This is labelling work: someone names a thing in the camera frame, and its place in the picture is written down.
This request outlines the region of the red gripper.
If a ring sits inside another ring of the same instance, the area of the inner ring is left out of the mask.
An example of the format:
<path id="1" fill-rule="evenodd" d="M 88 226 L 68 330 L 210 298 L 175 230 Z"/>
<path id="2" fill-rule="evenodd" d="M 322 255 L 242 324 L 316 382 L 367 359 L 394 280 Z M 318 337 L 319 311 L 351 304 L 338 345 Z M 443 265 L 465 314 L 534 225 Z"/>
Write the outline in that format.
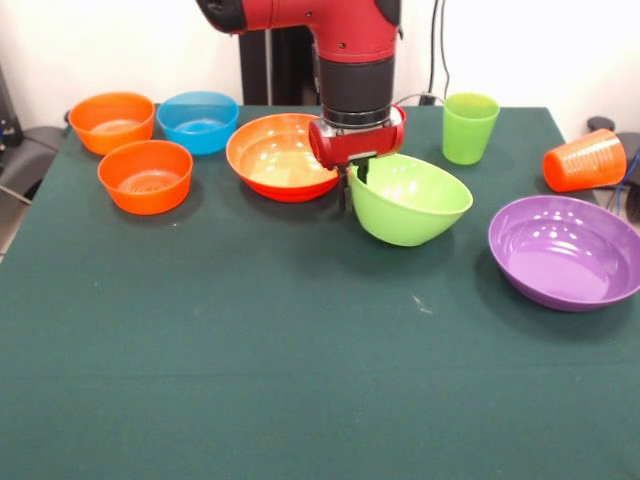
<path id="1" fill-rule="evenodd" d="M 396 152 L 403 141 L 403 120 L 369 130 L 346 130 L 342 134 L 323 119 L 312 120 L 309 124 L 309 142 L 315 158 L 326 169 L 338 168 L 339 208 L 342 214 L 352 209 L 349 169 L 346 165 L 356 160 L 357 178 L 367 184 L 369 158 Z"/>

